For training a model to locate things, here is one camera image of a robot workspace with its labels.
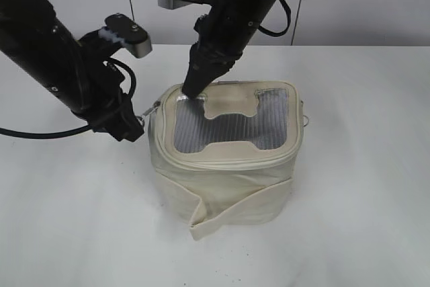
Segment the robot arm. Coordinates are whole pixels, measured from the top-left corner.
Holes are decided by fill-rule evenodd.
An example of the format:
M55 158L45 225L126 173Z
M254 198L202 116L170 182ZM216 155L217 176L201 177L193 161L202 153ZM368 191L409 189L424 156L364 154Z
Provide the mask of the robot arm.
M125 15L112 15L105 23L106 27L76 41L57 20L48 0L0 0L0 50L86 120L88 126L83 130L135 141L143 129L130 101L134 87L128 95L123 93L124 76L115 65L124 65L110 56L124 47L143 57L151 51L151 41ZM30 136L4 129L1 133L57 138L55 134Z
M159 0L159 5L176 9L190 3L212 6L194 29L199 34L189 53L189 68L183 92L195 98L216 78L227 73L240 59L276 0Z

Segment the transparent vinyl panel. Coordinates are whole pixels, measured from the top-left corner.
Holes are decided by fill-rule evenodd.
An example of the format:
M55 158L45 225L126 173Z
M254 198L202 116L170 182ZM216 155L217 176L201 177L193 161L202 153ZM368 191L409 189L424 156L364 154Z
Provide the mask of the transparent vinyl panel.
M213 142L248 141L260 150L280 148L287 141L288 94L285 89L258 91L257 114L204 115L204 98L178 97L173 137L180 153L198 153Z

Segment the white tabletop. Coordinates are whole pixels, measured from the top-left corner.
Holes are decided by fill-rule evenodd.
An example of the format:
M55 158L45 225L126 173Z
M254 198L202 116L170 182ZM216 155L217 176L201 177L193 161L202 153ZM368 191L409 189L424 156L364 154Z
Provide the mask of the white tabletop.
M117 57L142 113L183 81L188 46ZM0 126L82 125L0 57ZM310 117L273 222L202 241L154 188L148 141L0 136L0 286L429 286L430 48L248 47L224 79L296 85Z

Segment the cream bag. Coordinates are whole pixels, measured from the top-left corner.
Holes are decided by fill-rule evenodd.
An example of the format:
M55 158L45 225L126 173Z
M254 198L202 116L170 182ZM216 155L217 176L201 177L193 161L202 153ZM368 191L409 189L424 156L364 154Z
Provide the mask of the cream bag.
M213 83L195 100L176 85L156 107L149 139L157 185L195 240L281 212L303 137L293 85Z

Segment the metal zipper slider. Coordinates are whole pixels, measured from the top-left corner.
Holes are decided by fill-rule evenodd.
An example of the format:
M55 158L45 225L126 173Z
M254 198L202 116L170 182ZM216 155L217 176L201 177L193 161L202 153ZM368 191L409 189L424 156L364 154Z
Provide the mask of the metal zipper slider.
M150 116L155 110L158 109L158 107L161 105L160 101L156 101L154 102L153 106L150 107L147 111L145 111L141 116L142 117L147 117Z

